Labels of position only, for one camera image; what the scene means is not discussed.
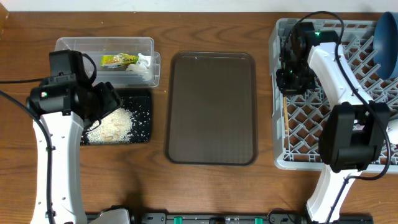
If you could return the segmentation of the wooden chopstick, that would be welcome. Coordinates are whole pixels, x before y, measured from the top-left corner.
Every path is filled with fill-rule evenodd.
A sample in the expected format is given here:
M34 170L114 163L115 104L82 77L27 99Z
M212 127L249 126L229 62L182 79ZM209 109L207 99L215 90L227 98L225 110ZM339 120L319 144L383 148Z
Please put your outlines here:
M289 113L287 111L287 97L283 97L285 135L289 136Z

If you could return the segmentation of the yellow green snack wrapper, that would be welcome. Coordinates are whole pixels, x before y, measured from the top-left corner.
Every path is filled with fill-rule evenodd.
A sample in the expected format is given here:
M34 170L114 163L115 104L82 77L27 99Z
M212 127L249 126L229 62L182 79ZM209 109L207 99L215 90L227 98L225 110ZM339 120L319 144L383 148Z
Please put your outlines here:
M139 57L137 55L129 55L120 53L116 55L103 55L101 58L101 67L116 68L123 67L129 64L137 63Z

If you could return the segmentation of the white tissue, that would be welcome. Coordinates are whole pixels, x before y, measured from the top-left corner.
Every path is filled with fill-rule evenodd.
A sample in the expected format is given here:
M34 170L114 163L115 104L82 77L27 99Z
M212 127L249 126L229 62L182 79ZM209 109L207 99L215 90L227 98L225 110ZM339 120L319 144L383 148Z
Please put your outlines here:
M127 66L127 72L148 72L151 65L151 56L138 53L138 61Z

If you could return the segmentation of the dark blue plate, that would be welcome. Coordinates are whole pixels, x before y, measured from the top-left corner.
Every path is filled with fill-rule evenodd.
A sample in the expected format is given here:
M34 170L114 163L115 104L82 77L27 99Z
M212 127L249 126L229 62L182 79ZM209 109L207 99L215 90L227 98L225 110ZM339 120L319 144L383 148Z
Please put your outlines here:
M374 63L383 80L397 78L397 12L385 12L376 24L373 49L377 50Z

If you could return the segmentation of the pale green cup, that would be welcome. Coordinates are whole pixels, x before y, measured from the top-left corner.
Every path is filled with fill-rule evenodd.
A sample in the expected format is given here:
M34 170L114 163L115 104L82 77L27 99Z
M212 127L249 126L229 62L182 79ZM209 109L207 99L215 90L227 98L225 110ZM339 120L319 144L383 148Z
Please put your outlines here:
M389 143L397 145L398 142L398 119L393 119L387 124L387 135Z

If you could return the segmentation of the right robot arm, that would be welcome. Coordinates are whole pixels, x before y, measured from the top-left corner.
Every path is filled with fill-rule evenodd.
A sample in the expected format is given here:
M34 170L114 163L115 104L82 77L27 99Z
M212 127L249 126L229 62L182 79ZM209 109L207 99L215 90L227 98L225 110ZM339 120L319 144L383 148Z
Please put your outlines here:
M347 63L341 38L334 30L316 30L312 22L296 23L280 53L276 82L283 95L301 95L319 81L331 113L318 140L324 167L306 203L309 223L333 223L349 188L362 171L389 146L386 103L376 103L356 80Z

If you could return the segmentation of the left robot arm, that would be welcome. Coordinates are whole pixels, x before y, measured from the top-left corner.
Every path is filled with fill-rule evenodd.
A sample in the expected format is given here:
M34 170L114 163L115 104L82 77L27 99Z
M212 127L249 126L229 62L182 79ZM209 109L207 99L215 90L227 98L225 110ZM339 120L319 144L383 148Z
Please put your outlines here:
M87 223L80 189L82 132L120 108L110 82L44 80L31 90L37 140L37 195L32 223Z

